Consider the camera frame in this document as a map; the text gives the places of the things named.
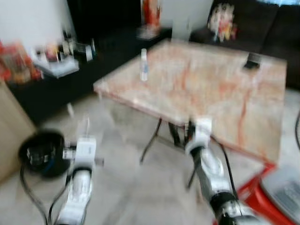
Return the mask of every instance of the white bottle cap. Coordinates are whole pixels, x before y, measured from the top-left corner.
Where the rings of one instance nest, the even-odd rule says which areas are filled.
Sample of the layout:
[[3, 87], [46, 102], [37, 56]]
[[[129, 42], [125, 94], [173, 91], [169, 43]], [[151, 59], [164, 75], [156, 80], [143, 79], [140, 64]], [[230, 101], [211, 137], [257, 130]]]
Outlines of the white bottle cap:
[[142, 49], [142, 59], [147, 60], [147, 49], [145, 48]]

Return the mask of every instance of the black shelf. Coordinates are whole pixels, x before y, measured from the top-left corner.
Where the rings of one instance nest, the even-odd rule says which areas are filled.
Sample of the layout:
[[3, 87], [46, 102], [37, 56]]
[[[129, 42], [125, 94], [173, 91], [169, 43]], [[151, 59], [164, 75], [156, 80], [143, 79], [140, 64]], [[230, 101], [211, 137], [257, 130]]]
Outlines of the black shelf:
[[38, 125], [67, 103], [91, 93], [94, 82], [140, 54], [142, 48], [150, 48], [171, 36], [172, 29], [163, 28], [160, 35], [148, 41], [138, 39], [136, 29], [122, 29], [99, 40], [96, 43], [98, 58], [81, 65], [79, 71], [59, 79], [46, 77], [24, 85], [8, 84], [8, 87], [29, 118]]

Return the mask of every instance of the small plastic bottle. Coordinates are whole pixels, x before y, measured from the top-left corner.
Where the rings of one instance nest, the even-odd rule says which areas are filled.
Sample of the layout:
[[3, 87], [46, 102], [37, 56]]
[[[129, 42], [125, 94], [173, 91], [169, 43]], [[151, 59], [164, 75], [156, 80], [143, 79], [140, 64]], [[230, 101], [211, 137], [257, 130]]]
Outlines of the small plastic bottle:
[[147, 62], [147, 49], [143, 48], [141, 53], [141, 81], [148, 80], [148, 62]]

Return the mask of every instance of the white wall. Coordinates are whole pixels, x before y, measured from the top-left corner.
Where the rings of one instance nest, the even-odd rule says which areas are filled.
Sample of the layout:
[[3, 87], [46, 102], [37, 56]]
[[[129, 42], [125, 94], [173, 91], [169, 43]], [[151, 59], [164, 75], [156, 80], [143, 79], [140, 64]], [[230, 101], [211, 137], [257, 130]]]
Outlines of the white wall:
[[66, 0], [0, 0], [0, 40], [20, 40], [26, 48], [60, 40], [73, 31]]
[[187, 40], [193, 29], [207, 23], [212, 0], [161, 0], [161, 24], [173, 24], [173, 38]]
[[[173, 25], [173, 37], [188, 39], [204, 26], [212, 0], [161, 0], [162, 25]], [[67, 0], [0, 0], [0, 40], [20, 40], [26, 48], [60, 40], [62, 27], [74, 32]]]

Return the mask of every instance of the red stool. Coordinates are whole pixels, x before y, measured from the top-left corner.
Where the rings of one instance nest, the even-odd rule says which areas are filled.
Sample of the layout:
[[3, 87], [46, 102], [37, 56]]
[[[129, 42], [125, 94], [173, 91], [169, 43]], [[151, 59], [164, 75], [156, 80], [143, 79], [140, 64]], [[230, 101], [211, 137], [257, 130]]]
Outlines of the red stool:
[[265, 164], [264, 169], [238, 190], [241, 201], [254, 211], [267, 218], [273, 225], [295, 225], [269, 200], [262, 188], [260, 180], [269, 172], [276, 169], [274, 164]]

